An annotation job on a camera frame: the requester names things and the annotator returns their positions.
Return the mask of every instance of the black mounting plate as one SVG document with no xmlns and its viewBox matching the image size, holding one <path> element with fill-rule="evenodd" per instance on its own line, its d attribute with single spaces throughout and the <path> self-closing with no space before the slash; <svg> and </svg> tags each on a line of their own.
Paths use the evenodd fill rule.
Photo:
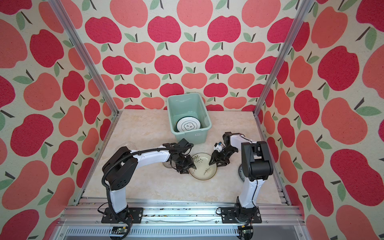
<svg viewBox="0 0 384 240">
<path fill-rule="evenodd" d="M 258 214 L 260 215 L 259 208 L 256 209 L 255 215 L 252 218 L 252 223 L 262 223 L 262 217 L 258 217 Z M 236 219 L 236 212 L 234 207 L 222 207 L 220 215 L 221 221 L 223 223 L 240 223 Z"/>
<path fill-rule="evenodd" d="M 101 219 L 101 223 L 119 223 L 120 220 L 116 219 L 109 207 L 107 207 L 104 211 L 105 217 Z M 119 212 L 118 215 L 122 219 L 126 219 L 129 215 L 132 216 L 133 220 L 132 223 L 141 223 L 141 218 L 143 214 L 143 208 L 142 207 L 130 207 L 125 208 L 123 211 Z"/>
</svg>

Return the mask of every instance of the wallpaper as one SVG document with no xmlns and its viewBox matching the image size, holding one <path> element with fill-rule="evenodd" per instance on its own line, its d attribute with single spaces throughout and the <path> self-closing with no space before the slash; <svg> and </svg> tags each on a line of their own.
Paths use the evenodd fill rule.
<svg viewBox="0 0 384 240">
<path fill-rule="evenodd" d="M 112 116 L 48 2 L 0 1 L 0 12 L 0 239 L 47 240 Z"/>
<path fill-rule="evenodd" d="M 384 2 L 318 0 L 259 113 L 313 240 L 384 239 Z"/>
<path fill-rule="evenodd" d="M 74 3 L 81 14 L 76 8 L 68 14 L 75 23 L 84 23 L 74 25 L 90 55 L 100 51 L 95 65 L 118 108 L 164 109 L 168 96 L 198 92 L 208 110 L 218 111 L 254 110 L 300 4 L 290 0 Z M 309 27 L 300 33 L 308 38 Z M 302 42 L 295 44 L 297 50 L 303 47 Z M 288 65 L 284 66 L 280 81 L 287 78 Z"/>
</svg>

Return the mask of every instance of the wall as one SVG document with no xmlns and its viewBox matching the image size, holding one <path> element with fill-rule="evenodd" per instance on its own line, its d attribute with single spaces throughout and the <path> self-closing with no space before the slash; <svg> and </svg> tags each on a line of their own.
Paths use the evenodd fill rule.
<svg viewBox="0 0 384 240">
<path fill-rule="evenodd" d="M 313 240 L 384 238 L 383 9 L 318 0 L 304 23 L 310 39 L 286 57 L 288 79 L 259 114 Z"/>
<path fill-rule="evenodd" d="M 231 111 L 255 108 L 299 5 L 289 0 L 74 2 L 84 23 L 75 27 L 84 43 L 100 50 L 96 67 L 119 109 L 164 109 L 168 96 L 198 92 L 208 110 Z M 280 77 L 286 79 L 284 71 Z"/>
<path fill-rule="evenodd" d="M 1 1 L 0 12 L 0 239 L 46 240 L 112 116 L 48 2 Z"/>
</svg>

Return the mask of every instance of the green plastic bin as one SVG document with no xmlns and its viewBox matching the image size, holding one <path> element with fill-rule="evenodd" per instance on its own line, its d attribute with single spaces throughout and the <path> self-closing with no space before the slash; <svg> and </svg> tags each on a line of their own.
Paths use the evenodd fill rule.
<svg viewBox="0 0 384 240">
<path fill-rule="evenodd" d="M 212 127 L 211 119 L 202 97 L 198 93 L 169 96 L 167 99 L 168 118 L 171 132 L 177 141 L 185 138 L 193 144 L 205 143 L 208 130 Z M 194 117 L 200 121 L 200 129 L 177 132 L 176 123 L 183 117 Z"/>
</svg>

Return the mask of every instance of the marble table surface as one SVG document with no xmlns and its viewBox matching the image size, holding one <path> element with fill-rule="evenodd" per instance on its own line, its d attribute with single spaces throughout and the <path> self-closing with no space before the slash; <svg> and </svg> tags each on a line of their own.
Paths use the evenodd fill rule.
<svg viewBox="0 0 384 240">
<path fill-rule="evenodd" d="M 211 155 L 214 144 L 223 141 L 224 132 L 240 132 L 253 141 L 261 140 L 252 112 L 208 113 L 212 128 L 208 131 L 206 142 L 192 148 L 191 156 L 200 152 Z M 176 142 L 170 131 L 167 111 L 126 109 L 122 112 L 83 197 L 106 197 L 105 188 L 100 182 L 103 176 L 101 168 L 120 146 L 128 142 L 133 143 L 137 150 Z M 197 180 L 190 174 L 179 174 L 162 163 L 141 167 L 135 170 L 127 185 L 126 196 L 130 199 L 235 202 L 243 185 L 237 173 L 241 152 L 234 153 L 230 161 L 229 165 L 219 167 L 209 180 Z M 273 176 L 263 184 L 257 203 L 281 204 Z"/>
</svg>

